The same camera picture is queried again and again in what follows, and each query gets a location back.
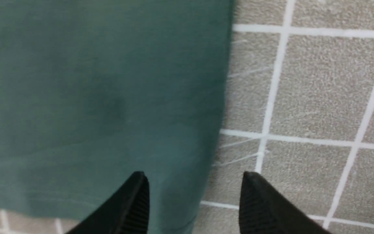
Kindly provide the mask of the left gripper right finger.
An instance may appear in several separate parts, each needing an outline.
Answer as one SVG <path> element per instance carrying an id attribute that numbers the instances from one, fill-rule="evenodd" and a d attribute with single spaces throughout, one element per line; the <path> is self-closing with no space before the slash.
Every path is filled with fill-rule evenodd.
<path id="1" fill-rule="evenodd" d="M 241 234 L 328 234 L 257 172 L 244 172 L 240 204 Z"/>

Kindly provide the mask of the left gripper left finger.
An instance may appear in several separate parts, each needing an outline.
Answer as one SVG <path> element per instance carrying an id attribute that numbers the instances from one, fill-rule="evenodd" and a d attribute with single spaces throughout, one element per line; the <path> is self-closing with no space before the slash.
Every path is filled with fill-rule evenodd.
<path id="1" fill-rule="evenodd" d="M 144 172 L 134 172 L 95 212 L 68 234 L 147 234 L 150 187 Z"/>

